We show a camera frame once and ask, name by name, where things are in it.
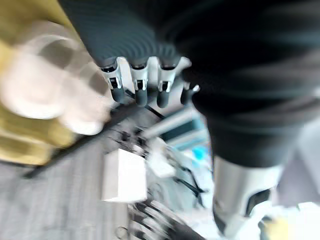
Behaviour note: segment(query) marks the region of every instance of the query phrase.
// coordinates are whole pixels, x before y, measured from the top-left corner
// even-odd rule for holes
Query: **white box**
[[[102,199],[134,203],[147,199],[145,159],[117,149],[104,156]]]

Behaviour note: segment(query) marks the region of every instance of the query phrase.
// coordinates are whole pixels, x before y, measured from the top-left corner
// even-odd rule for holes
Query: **yellow object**
[[[45,144],[32,144],[0,136],[0,159],[19,164],[43,165],[53,148]]]
[[[288,240],[289,224],[284,218],[278,218],[265,224],[265,231],[270,240]]]
[[[14,57],[13,45],[32,22],[47,20],[76,34],[57,0],[0,1],[0,75]],[[42,165],[54,148],[67,147],[75,135],[56,119],[24,118],[0,104],[0,159]]]

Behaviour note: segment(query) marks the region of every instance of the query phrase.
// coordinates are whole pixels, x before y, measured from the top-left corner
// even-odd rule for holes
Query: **robotic hand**
[[[155,200],[136,203],[131,220],[128,232],[141,240],[205,240]]]
[[[168,103],[175,58],[191,60],[182,77],[199,86],[192,102],[206,117],[211,137],[215,222],[229,239],[248,222],[258,224],[301,127],[320,112],[319,2],[59,2],[105,72],[116,101],[124,95],[116,57],[136,69],[133,61],[159,58],[160,107]],[[145,79],[138,73],[137,84]],[[186,86],[182,103],[189,90]]]

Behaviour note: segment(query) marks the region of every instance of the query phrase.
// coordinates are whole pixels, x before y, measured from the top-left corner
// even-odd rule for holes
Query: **black fabric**
[[[215,154],[228,161],[282,163],[299,128],[319,114],[319,1],[59,2],[100,67],[118,56],[164,65],[190,58],[182,75],[200,86],[193,103]]]

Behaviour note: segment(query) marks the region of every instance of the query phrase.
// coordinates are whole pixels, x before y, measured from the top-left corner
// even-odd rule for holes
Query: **floor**
[[[150,126],[149,112],[116,128]],[[76,151],[35,179],[29,169],[0,163],[0,240],[114,240],[127,225],[127,205],[101,201],[103,156],[119,147],[108,137]]]

